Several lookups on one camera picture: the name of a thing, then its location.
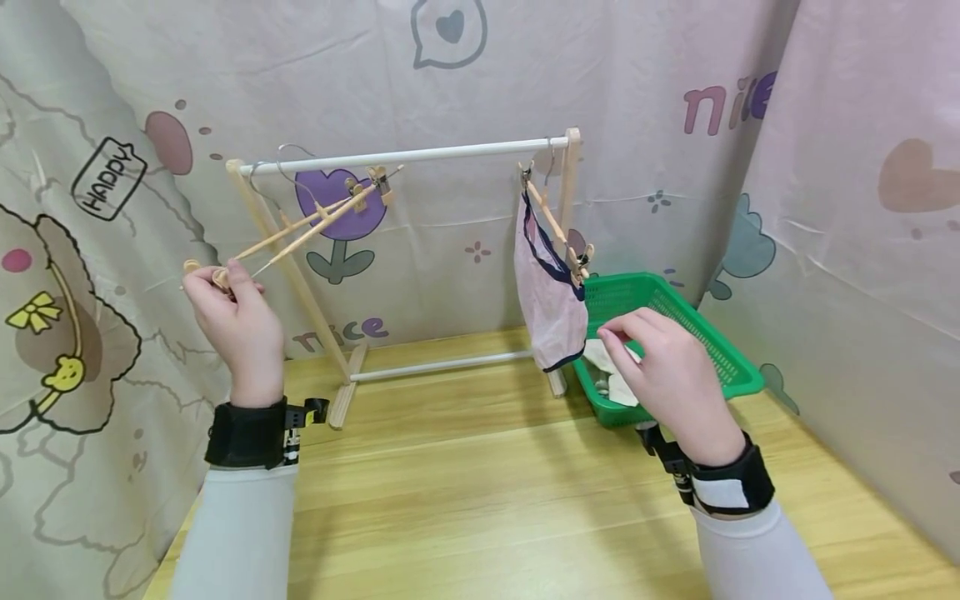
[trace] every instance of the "black wrist brace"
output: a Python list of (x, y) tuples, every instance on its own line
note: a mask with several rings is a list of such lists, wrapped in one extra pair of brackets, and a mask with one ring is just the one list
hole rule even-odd
[(748, 515), (765, 509), (774, 497), (774, 484), (763, 464), (760, 448), (746, 432), (746, 447), (740, 457), (724, 467), (704, 467), (690, 461), (676, 442), (667, 442), (654, 425), (638, 429), (647, 453), (657, 455), (674, 477), (684, 504), (694, 506), (694, 497), (709, 515)]
[(274, 468), (283, 462), (287, 396), (266, 408), (229, 402), (213, 412), (204, 459), (214, 467)]

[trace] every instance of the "hand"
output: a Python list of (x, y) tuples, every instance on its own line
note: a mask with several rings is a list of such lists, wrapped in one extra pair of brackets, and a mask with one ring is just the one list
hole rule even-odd
[[(691, 461), (722, 467), (736, 461), (746, 441), (720, 390), (707, 350), (680, 324), (640, 308), (598, 329), (611, 360), (636, 398), (666, 426)], [(624, 343), (637, 341), (636, 363)]]
[(233, 377), (230, 403), (262, 408), (283, 397), (283, 329), (255, 283), (235, 260), (227, 263), (233, 296), (213, 284), (219, 267), (203, 267), (183, 278), (197, 324)]

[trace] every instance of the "forearm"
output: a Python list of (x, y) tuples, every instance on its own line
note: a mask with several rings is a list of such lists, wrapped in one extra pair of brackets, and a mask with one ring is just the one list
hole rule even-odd
[(777, 500), (759, 513), (721, 520), (690, 509), (714, 600), (829, 600), (813, 557)]
[(207, 473), (174, 571), (173, 600), (286, 597), (298, 470)]

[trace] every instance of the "wooden tabletop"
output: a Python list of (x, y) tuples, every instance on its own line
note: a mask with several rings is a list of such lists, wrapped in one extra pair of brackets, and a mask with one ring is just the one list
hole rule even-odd
[[(508, 331), (375, 349), (365, 369), (525, 345)], [(325, 361), (287, 374), (293, 400), (336, 392)], [(957, 569), (771, 397), (732, 407), (837, 598), (960, 598)], [(183, 536), (148, 599), (166, 597)], [(693, 519), (660, 462), (631, 428), (600, 427), (575, 381), (555, 399), (521, 361), (363, 383), (343, 431), (304, 431), (289, 597), (688, 600), (708, 589)]]

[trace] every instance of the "wooden stick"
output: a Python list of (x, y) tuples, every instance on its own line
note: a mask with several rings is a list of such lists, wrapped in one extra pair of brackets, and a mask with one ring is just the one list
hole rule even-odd
[(577, 252), (570, 248), (569, 243), (566, 241), (566, 235), (564, 231), (560, 228), (560, 224), (557, 223), (557, 220), (553, 218), (553, 213), (550, 212), (550, 206), (547, 205), (546, 200), (540, 196), (540, 192), (537, 191), (537, 187), (532, 181), (527, 181), (527, 191), (530, 192), (530, 195), (534, 197), (534, 200), (537, 201), (537, 204), (540, 205), (540, 210), (543, 211), (543, 217), (546, 219), (547, 224), (550, 228), (553, 229), (554, 241), (559, 241), (564, 253), (568, 257), (573, 259), (573, 264), (577, 264)]
[(354, 196), (353, 198), (350, 198), (350, 199), (347, 201), (346, 204), (341, 205), (339, 208), (337, 208), (336, 210), (334, 210), (333, 212), (331, 212), (331, 213), (330, 213), (330, 216), (328, 216), (327, 218), (323, 219), (323, 220), (320, 221), (315, 227), (313, 227), (312, 229), (310, 229), (309, 231), (307, 231), (306, 233), (304, 233), (303, 235), (301, 235), (299, 238), (297, 238), (296, 240), (294, 240), (293, 242), (291, 242), (291, 244), (290, 244), (289, 246), (287, 246), (286, 248), (284, 248), (283, 250), (281, 250), (276, 256), (274, 256), (273, 258), (271, 258), (270, 261), (269, 261), (267, 264), (265, 264), (265, 265), (263, 265), (262, 267), (260, 267), (260, 270), (257, 271), (256, 273), (254, 273), (252, 276), (253, 276), (253, 277), (256, 277), (256, 276), (260, 275), (261, 273), (263, 273), (264, 271), (267, 270), (267, 267), (269, 267), (269, 266), (271, 266), (271, 265), (273, 265), (273, 264), (276, 264), (278, 261), (282, 260), (284, 256), (287, 256), (288, 254), (290, 254), (290, 252), (293, 252), (294, 250), (296, 250), (297, 248), (299, 248), (300, 246), (302, 246), (303, 243), (306, 242), (308, 239), (310, 239), (310, 238), (313, 237), (314, 235), (317, 235), (318, 233), (320, 233), (320, 232), (323, 231), (324, 229), (326, 229), (326, 228), (330, 227), (331, 225), (333, 225), (334, 223), (336, 223), (336, 222), (337, 222), (337, 219), (339, 219), (341, 216), (343, 216), (348, 210), (350, 210), (350, 209), (353, 208), (355, 205), (360, 204), (360, 203), (362, 203), (364, 200), (366, 200), (367, 196), (369, 196), (370, 193), (371, 193), (373, 190), (375, 190), (375, 189), (376, 189), (376, 186), (375, 186), (375, 185), (372, 185), (372, 184), (371, 184), (371, 185), (368, 185), (367, 187), (365, 187), (362, 192), (360, 192), (359, 194), (357, 194), (357, 195)]
[[(267, 209), (266, 201), (264, 201), (262, 197), (259, 197), (259, 195), (254, 195), (250, 184), (240, 174), (241, 166), (243, 166), (242, 160), (228, 160), (227, 175), (230, 177), (230, 180), (233, 181), (234, 185), (236, 185), (240, 196), (244, 200), (244, 204), (247, 205), (247, 210), (253, 218), (253, 222), (256, 223), (260, 232), (265, 237), (276, 234), (279, 227), (276, 225), (276, 221), (271, 215), (270, 210)], [(283, 266), (287, 279), (290, 281), (290, 285), (294, 288), (294, 293), (300, 300), (300, 305), (306, 312), (310, 322), (317, 329), (317, 337), (320, 338), (321, 343), (324, 345), (326, 355), (333, 358), (337, 371), (340, 372), (341, 381), (343, 381), (344, 385), (348, 385), (350, 383), (350, 369), (347, 366), (347, 358), (340, 349), (340, 345), (337, 344), (337, 339), (330, 330), (330, 325), (326, 321), (324, 312), (320, 309), (313, 293), (310, 291), (310, 286), (303, 276), (303, 271), (301, 271), (297, 263), (292, 260), (284, 261)]]
[[(348, 200), (349, 200), (349, 198), (344, 198), (344, 199), (342, 199), (342, 200), (338, 200), (337, 202), (331, 204), (330, 206), (327, 206), (326, 208), (336, 208), (337, 206), (342, 205), (344, 202), (346, 202), (346, 201), (348, 201)], [(236, 260), (241, 260), (241, 259), (243, 259), (243, 258), (247, 258), (248, 256), (250, 256), (250, 255), (252, 255), (252, 254), (255, 254), (255, 253), (257, 253), (257, 252), (260, 252), (261, 250), (263, 250), (263, 249), (266, 248), (267, 246), (270, 246), (270, 245), (273, 244), (275, 241), (277, 241), (277, 240), (279, 240), (279, 239), (282, 239), (283, 236), (285, 236), (287, 233), (292, 233), (292, 232), (296, 231), (297, 229), (299, 229), (299, 228), (303, 227), (304, 225), (310, 223), (310, 222), (313, 221), (314, 219), (322, 219), (322, 218), (327, 217), (327, 216), (329, 216), (329, 215), (321, 214), (320, 211), (317, 211), (317, 212), (313, 213), (313, 214), (310, 215), (310, 216), (303, 217), (302, 219), (300, 219), (300, 220), (297, 221), (296, 223), (294, 223), (294, 224), (292, 224), (292, 225), (288, 225), (288, 226), (287, 226), (286, 228), (284, 228), (282, 231), (278, 231), (277, 233), (274, 233), (273, 235), (271, 235), (271, 236), (268, 237), (267, 239), (263, 240), (262, 242), (259, 242), (259, 243), (257, 243), (257, 244), (254, 244), (254, 245), (250, 246), (249, 248), (247, 248), (246, 250), (240, 252), (239, 254), (237, 254), (236, 256), (234, 256), (233, 258), (235, 258)]]
[(580, 258), (577, 256), (577, 251), (570, 248), (570, 244), (566, 241), (566, 235), (560, 225), (553, 218), (553, 213), (550, 212), (550, 206), (547, 205), (546, 201), (540, 196), (540, 192), (537, 191), (537, 187), (532, 181), (527, 181), (527, 191), (530, 192), (530, 195), (534, 197), (534, 200), (537, 201), (537, 204), (540, 205), (540, 210), (543, 212), (543, 217), (546, 218), (547, 224), (550, 228), (553, 229), (554, 235), (554, 246), (559, 249), (556, 250), (557, 254), (565, 253), (567, 266), (570, 268), (570, 272), (573, 274), (573, 283), (578, 285), (578, 279), (584, 278), (583, 272), (586, 269), (581, 268)]
[[(560, 171), (560, 229), (564, 232), (564, 240), (573, 225), (573, 197), (577, 193), (577, 164), (580, 162), (580, 130), (569, 128), (566, 130), (566, 139)], [(557, 240), (554, 240), (553, 247), (559, 254)]]

